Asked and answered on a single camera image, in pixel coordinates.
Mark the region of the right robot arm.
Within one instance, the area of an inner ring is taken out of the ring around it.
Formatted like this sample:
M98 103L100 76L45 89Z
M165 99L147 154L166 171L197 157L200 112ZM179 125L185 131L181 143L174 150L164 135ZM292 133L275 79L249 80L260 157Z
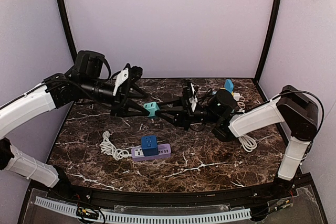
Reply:
M273 124L286 123L291 134L277 172L277 177L282 180L294 178L324 120L320 99L291 85L284 86L279 94L246 112L236 110L238 102L224 88L201 99L195 93L192 84L185 83L182 96L159 103L155 115L185 130L193 123L213 123L212 133L222 142L244 137Z

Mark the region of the small teal plug adapter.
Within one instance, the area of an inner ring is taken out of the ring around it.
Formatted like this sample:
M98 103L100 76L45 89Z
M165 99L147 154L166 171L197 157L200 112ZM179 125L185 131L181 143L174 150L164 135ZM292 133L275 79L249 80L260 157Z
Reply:
M155 113L156 113L157 110L160 109L160 107L158 106L158 104L156 102L145 103L143 105L143 107L147 111L149 111L148 118L154 118L154 117L156 117Z

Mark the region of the white usb charger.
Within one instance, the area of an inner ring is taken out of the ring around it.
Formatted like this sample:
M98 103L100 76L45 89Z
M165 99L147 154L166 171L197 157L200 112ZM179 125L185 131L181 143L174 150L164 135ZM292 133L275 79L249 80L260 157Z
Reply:
M235 99L236 101L239 101L240 98L241 98L242 96L240 95L240 93L235 92L234 95L233 95L233 97L234 97L234 99Z

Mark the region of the dark blue cube adapter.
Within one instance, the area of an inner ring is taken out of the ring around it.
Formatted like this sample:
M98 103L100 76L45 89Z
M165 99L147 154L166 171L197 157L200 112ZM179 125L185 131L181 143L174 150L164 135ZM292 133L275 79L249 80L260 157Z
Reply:
M159 154L156 135L141 137L141 149L144 156L156 156Z

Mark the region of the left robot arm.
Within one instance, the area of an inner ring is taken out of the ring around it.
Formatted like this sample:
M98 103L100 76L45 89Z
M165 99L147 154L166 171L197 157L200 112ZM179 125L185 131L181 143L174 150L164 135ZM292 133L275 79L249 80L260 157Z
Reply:
M31 90L1 106L1 170L19 174L49 188L68 185L70 182L61 168L23 153L6 136L31 119L71 102L91 100L118 117L149 115L145 108L134 101L148 97L136 84L142 77L143 69L126 64L122 70L101 79L103 66L110 67L103 54L82 50L66 73L44 79Z

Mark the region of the purple power strip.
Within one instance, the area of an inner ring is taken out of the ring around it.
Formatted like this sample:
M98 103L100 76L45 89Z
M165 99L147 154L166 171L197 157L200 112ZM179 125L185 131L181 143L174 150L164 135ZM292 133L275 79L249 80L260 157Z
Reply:
M145 155L141 147L134 147L131 149L131 157L135 162L168 158L171 157L171 146L170 144L159 144L156 149L145 150Z

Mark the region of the blue square socket adapter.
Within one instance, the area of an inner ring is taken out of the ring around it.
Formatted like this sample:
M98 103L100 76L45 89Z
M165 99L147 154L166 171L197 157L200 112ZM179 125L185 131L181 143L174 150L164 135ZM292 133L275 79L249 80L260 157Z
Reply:
M234 84L231 79L227 79L224 83L224 89L227 90L229 93L233 93Z

